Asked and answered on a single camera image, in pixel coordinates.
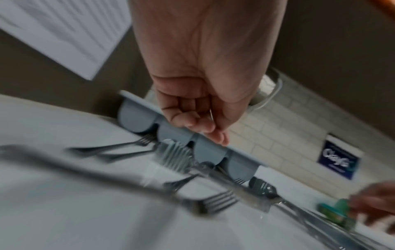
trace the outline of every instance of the white countertop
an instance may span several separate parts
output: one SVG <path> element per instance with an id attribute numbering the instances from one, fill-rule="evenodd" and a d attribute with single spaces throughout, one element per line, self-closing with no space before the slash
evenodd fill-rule
<path id="1" fill-rule="evenodd" d="M 29 142 L 63 148 L 137 139 L 95 115 L 7 96 L 0 96 L 0 117 L 1 145 Z M 0 249 L 324 249 L 276 208 L 265 215 L 238 203 L 214 220 L 199 219 L 161 201 L 32 170 L 29 164 L 0 158 Z M 182 178 L 150 157 L 110 166 L 95 159 L 82 164 L 140 176 L 142 183 Z M 203 198 L 221 190 L 198 179 L 181 194 Z"/>

